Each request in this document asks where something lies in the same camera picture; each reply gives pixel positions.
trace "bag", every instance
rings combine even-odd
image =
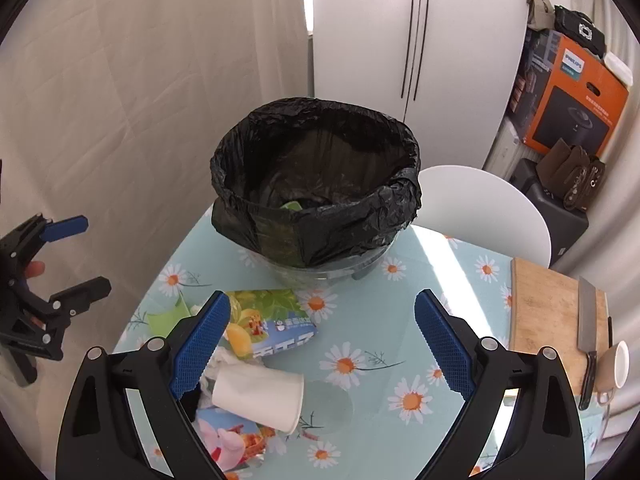
[[[558,32],[590,50],[600,59],[604,57],[607,51],[604,34],[593,25],[591,19],[583,12],[556,6],[555,27]]]
[[[549,0],[527,0],[527,4],[529,5],[527,27],[532,30],[554,28],[556,14]]]
[[[210,166],[216,230],[287,267],[387,246],[420,207],[411,130],[344,103],[261,106],[223,137]]]
[[[565,209],[587,211],[602,185],[605,169],[597,156],[558,139],[538,163],[536,172],[542,186],[561,198]]]

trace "trash bin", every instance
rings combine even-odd
[[[273,271],[276,277],[286,286],[295,289],[327,288],[348,278],[360,280],[367,276],[376,263],[388,251],[390,245],[366,251],[364,254],[345,256],[317,267],[301,269],[287,267],[267,260],[256,254],[255,261],[261,262]]]
[[[420,208],[411,130],[312,98],[249,113],[211,159],[220,234],[280,266],[315,268],[388,246]]]

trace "cabinet door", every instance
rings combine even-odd
[[[415,0],[406,63],[412,0],[314,0],[316,97],[373,108],[402,120],[417,6]]]
[[[526,0],[429,0],[416,99],[412,86],[405,117],[423,168],[482,168],[513,87],[527,12]],[[420,43],[423,26],[421,13]]]

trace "daisy tablecloth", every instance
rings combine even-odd
[[[156,319],[177,306],[193,308],[218,289],[286,288],[251,253],[219,235],[209,217],[210,210],[148,290],[116,352],[137,349],[154,335],[150,314]],[[411,226],[364,278],[296,291],[318,334],[264,363],[304,374],[300,424],[288,437],[265,435],[263,465],[229,478],[415,478],[463,404],[444,381],[414,320],[415,297],[425,288],[479,336],[492,335],[508,346],[511,258]],[[130,405],[150,464],[170,474],[137,394],[130,394]],[[588,457],[602,412],[593,406],[580,416]],[[505,406],[476,472],[493,462],[509,418]]]

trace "black bag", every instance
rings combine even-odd
[[[311,98],[274,101],[223,137],[211,159],[211,223],[289,267],[388,245],[420,207],[411,130],[379,112]],[[285,205],[297,202],[302,210]]]
[[[591,19],[583,12],[556,6],[556,30],[574,40],[580,46],[591,50],[600,59],[607,51],[604,34],[600,32]]]

